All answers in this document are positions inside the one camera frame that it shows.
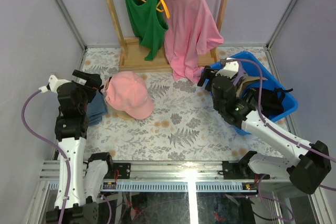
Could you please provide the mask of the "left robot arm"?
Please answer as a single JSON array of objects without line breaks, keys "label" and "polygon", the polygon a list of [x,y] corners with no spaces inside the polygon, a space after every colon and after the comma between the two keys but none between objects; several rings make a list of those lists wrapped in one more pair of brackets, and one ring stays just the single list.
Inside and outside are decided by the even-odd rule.
[{"label": "left robot arm", "polygon": [[89,119],[87,106],[94,99],[102,80],[99,74],[78,70],[76,83],[50,76],[47,91],[57,94],[59,115],[55,135],[58,141],[59,182],[54,209],[46,212],[46,223],[99,223],[97,197],[103,179],[114,175],[115,166],[108,152],[95,153],[84,161]]}]

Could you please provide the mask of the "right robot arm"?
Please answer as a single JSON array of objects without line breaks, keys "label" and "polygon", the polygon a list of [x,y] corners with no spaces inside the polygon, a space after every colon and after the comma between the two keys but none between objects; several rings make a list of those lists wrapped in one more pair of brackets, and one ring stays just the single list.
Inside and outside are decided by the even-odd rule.
[{"label": "right robot arm", "polygon": [[254,134],[276,149],[283,158],[271,161],[254,154],[239,166],[240,175],[251,179],[257,174],[284,175],[303,193],[312,195],[331,171],[328,147],[321,141],[301,139],[264,117],[259,109],[236,97],[227,71],[207,66],[197,84],[212,93],[214,109],[225,122]]}]

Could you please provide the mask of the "beige sport cap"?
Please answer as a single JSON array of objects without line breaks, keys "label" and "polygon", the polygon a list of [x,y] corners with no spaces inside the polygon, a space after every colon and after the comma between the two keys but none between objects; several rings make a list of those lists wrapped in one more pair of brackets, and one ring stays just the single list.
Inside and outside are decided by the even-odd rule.
[{"label": "beige sport cap", "polygon": [[251,76],[242,77],[242,79],[239,80],[236,86],[236,97],[240,98],[249,85],[254,84],[254,83],[259,83],[259,82],[260,82],[260,77],[251,77]]}]

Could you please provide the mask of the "purple cap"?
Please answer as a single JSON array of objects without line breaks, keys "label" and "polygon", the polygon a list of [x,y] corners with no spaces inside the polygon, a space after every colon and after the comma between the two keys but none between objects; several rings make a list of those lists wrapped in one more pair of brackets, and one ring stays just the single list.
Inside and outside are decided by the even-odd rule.
[{"label": "purple cap", "polygon": [[245,74],[246,74],[246,71],[242,63],[239,61],[238,62],[238,72],[233,78],[233,85],[236,86],[239,83],[239,81],[244,77]]}]

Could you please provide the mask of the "pink cap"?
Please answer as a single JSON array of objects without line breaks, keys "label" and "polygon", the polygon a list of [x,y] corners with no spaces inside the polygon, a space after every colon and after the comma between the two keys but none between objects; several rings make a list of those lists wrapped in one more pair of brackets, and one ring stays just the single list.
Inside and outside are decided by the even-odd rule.
[{"label": "pink cap", "polygon": [[145,81],[132,71],[118,72],[107,79],[102,93],[113,109],[136,120],[146,119],[154,110]]}]

